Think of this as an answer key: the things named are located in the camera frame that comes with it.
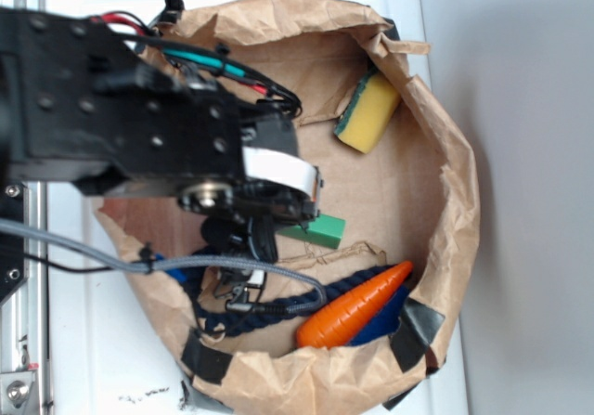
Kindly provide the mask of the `black gripper with white band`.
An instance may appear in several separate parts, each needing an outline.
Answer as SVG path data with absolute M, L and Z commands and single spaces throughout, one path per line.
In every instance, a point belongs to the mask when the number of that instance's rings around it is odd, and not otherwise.
M 206 216 L 200 234 L 220 254 L 275 263 L 276 232 L 318 217 L 321 173 L 299 157 L 293 123 L 280 112 L 241 120 L 240 143 L 242 179 L 205 180 L 178 203 Z

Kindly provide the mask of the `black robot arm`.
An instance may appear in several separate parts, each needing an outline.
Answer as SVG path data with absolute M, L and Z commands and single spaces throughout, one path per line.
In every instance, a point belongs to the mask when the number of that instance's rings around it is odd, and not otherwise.
M 224 252 L 277 260 L 275 234 L 319 214 L 293 127 L 300 99 L 226 55 L 145 25 L 1 11 L 1 180 L 86 196 L 173 197 Z

